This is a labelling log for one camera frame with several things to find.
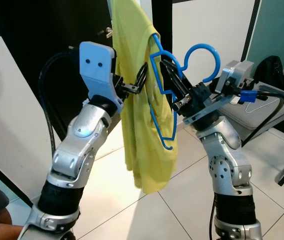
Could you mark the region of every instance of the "person's arm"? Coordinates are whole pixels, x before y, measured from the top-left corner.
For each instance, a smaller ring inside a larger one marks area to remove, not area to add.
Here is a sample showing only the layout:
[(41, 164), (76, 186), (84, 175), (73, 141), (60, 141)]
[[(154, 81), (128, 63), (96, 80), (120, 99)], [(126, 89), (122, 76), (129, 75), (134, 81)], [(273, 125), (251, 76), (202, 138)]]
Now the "person's arm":
[(23, 226), (0, 223), (0, 240), (17, 240)]

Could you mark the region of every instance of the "tiled floor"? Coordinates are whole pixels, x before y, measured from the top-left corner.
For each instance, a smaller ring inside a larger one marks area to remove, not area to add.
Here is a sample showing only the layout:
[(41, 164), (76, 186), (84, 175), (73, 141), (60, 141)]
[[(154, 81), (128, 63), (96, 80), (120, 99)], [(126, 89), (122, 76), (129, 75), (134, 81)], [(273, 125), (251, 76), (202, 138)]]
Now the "tiled floor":
[[(177, 133), (177, 140), (176, 171), (163, 190), (149, 195), (135, 188), (133, 174), (126, 170), (123, 140), (116, 147), (114, 141), (106, 142), (84, 189), (81, 216), (73, 228), (76, 239), (209, 239), (213, 191), (206, 152), (189, 127)], [(243, 150), (253, 169), (251, 182), (263, 239), (282, 240), (284, 186), (275, 179), (284, 168), (284, 134), (270, 129)], [(15, 202), (8, 206), (13, 214)]]

